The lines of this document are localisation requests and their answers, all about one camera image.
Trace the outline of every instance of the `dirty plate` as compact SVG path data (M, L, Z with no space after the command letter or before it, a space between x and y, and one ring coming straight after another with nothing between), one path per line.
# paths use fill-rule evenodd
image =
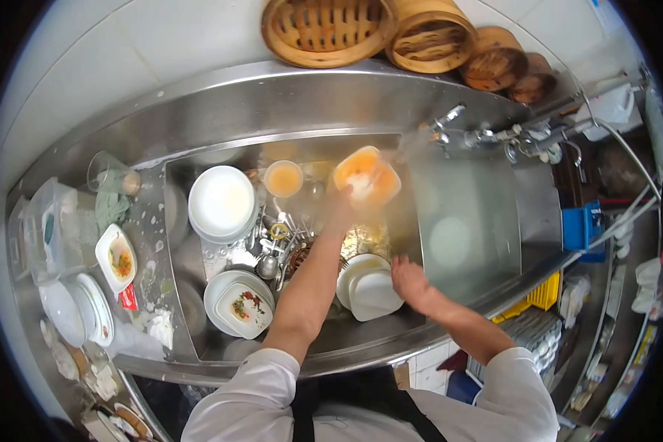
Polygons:
M96 244L96 259L114 293L120 293L132 283L138 271L135 251L123 230L111 224Z

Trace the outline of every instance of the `stack of bowls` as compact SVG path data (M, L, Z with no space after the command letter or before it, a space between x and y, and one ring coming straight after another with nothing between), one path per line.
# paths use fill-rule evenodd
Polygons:
M214 244L230 244L246 236L258 209L253 184L230 165L208 169L189 191L189 223L199 236Z
M250 292L253 299L241 297ZM222 332L233 337L255 339L273 321L275 299L270 288L255 275L243 270L228 270L216 275L206 286L203 305L208 319ZM241 318L239 312L248 317Z
M370 253L348 261L336 280L336 297L361 322L389 315L403 305L393 291L390 264Z

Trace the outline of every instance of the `orange container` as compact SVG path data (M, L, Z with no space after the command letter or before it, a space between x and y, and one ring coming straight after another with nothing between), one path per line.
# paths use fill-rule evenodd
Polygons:
M398 174L374 146L365 146L349 155L334 169L337 189L351 185L351 204L356 208L380 208L400 192Z

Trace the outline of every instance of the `bamboo steamer basket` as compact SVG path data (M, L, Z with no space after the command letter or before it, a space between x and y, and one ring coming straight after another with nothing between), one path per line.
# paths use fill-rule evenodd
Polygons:
M511 31L498 26L477 29L474 52L462 66L464 82L481 91L500 91L516 84L528 70L528 57Z
M555 89L557 76L545 57L534 52L526 55L528 72L511 87L508 94L515 101L530 104L541 100Z
M394 0L398 31L386 47L398 67L440 74L471 56L477 30L452 0Z
M390 0L268 0L263 40L297 66L346 66L382 51L397 28Z

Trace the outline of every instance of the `plastic storage box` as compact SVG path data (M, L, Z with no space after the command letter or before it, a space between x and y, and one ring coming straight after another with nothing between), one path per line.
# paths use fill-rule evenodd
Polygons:
M25 249L38 286L96 264L96 198L50 178L22 214Z
M601 213L599 200L587 203L584 207L566 208L562 211L562 241L565 250L578 252L586 250L594 236Z

